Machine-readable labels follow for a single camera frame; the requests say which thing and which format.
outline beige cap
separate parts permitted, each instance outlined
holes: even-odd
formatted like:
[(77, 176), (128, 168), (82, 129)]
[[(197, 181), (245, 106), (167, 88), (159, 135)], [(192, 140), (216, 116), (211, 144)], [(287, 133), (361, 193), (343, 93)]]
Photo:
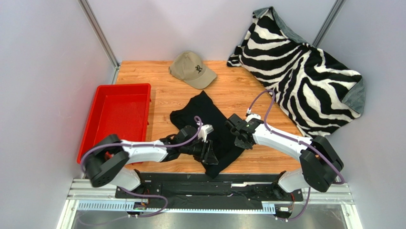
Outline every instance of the beige cap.
[(190, 51), (182, 52), (176, 57), (169, 67), (169, 73), (197, 89), (207, 87), (217, 77), (197, 54)]

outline wooden table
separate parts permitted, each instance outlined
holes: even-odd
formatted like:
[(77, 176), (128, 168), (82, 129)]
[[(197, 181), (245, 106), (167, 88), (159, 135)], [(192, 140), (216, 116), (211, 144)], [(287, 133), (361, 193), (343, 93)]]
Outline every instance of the wooden table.
[[(190, 98), (201, 92), (170, 75), (168, 67), (171, 63), (172, 61), (125, 61), (117, 77), (117, 84), (151, 84), (152, 102), (148, 117), (150, 125), (146, 141), (177, 133), (178, 129), (171, 123), (169, 114), (184, 108)], [(264, 90), (263, 86), (242, 67), (227, 67), (225, 61), (206, 61), (205, 64), (216, 72), (218, 77), (204, 91), (224, 116), (228, 118), (236, 113), (244, 118), (252, 100)], [(253, 112), (263, 118), (270, 101), (270, 95), (264, 94), (255, 103)], [(276, 103), (270, 112), (268, 123), (289, 133), (301, 135)], [(223, 173), (279, 174), (283, 170), (294, 170), (299, 166), (293, 158), (275, 149), (255, 145), (253, 150), (245, 150)], [(203, 166), (189, 155), (181, 155), (170, 162), (143, 162), (127, 167), (142, 172), (204, 173)]]

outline white wall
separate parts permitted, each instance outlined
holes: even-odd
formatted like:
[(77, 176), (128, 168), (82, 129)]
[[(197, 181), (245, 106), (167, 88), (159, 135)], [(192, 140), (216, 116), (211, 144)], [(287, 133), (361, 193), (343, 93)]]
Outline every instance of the white wall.
[(75, 0), (0, 4), (0, 228), (55, 228), (113, 67)]
[(330, 141), (365, 229), (405, 228), (406, 2), (347, 0), (323, 40), (365, 78), (365, 113)]
[(89, 0), (119, 61), (173, 60), (192, 50), (227, 60), (252, 23), (274, 6), (286, 24), (313, 42), (334, 0)]

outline zebra stripe pattern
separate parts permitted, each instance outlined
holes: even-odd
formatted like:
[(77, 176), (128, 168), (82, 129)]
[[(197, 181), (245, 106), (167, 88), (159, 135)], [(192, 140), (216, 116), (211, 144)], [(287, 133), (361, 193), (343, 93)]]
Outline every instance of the zebra stripe pattern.
[(253, 23), (227, 66), (249, 70), (304, 136), (326, 136), (360, 116), (342, 99), (362, 76), (310, 44), (284, 34), (271, 7)]

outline folded black shirt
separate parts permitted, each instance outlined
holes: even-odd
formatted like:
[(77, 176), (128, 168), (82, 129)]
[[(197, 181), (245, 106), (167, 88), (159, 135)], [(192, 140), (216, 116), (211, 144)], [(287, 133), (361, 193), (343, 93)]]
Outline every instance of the folded black shirt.
[(234, 145), (235, 136), (224, 125), (227, 118), (213, 104), (212, 99), (204, 91), (200, 95), (191, 98), (184, 109), (173, 111), (170, 119), (178, 129), (182, 129), (187, 125), (198, 128), (193, 119), (196, 115), (202, 119), (204, 125), (210, 124), (214, 129), (207, 139), (213, 142), (213, 151), (219, 164), (203, 164), (203, 166), (206, 169), (206, 175), (215, 178), (223, 169), (235, 161), (244, 149)]

